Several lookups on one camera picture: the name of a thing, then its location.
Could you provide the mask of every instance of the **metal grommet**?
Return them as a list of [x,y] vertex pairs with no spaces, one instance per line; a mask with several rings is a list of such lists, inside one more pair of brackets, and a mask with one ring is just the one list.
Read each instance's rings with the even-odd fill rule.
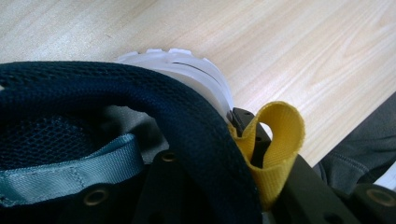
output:
[[162,158],[163,158],[163,161],[175,161],[176,160],[175,153],[173,153],[173,152],[168,152],[168,153],[163,154]]
[[371,200],[386,207],[392,207],[396,205],[396,199],[382,190],[367,189],[366,194]]
[[84,203],[87,206],[96,206],[108,198],[108,190],[105,188],[94,189],[84,197]]

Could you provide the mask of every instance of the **yellow fabric loop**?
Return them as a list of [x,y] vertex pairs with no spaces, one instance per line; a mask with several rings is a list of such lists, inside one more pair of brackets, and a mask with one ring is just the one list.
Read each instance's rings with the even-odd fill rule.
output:
[[[256,126],[259,122],[267,124],[273,132],[272,143],[264,155],[263,168],[250,163],[256,139]],[[304,121],[293,106],[284,102],[272,102],[258,112],[244,130],[242,137],[236,135],[234,127],[230,128],[233,139],[244,155],[256,182],[262,206],[268,210],[283,189],[303,144]]]

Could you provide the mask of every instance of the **dark blue padded strap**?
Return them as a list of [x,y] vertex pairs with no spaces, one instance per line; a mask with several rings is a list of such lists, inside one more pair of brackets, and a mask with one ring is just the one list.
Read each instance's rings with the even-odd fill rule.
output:
[[0,124],[105,105],[154,117],[170,147],[223,223],[260,223],[258,193],[218,112],[189,87],[116,63],[0,64]]

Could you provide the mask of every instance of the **wooden table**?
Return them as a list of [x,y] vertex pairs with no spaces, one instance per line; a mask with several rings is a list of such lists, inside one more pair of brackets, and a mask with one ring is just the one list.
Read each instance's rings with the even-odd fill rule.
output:
[[0,63],[114,62],[149,48],[210,59],[238,107],[295,105],[313,165],[396,91],[396,2],[0,2]]

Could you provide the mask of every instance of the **wood grain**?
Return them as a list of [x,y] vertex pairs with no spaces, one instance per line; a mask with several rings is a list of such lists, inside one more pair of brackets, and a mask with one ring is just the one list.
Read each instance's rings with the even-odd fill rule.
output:
[[0,2],[0,63],[113,62],[149,48],[210,59],[236,106],[295,105],[313,165],[396,92],[396,2]]

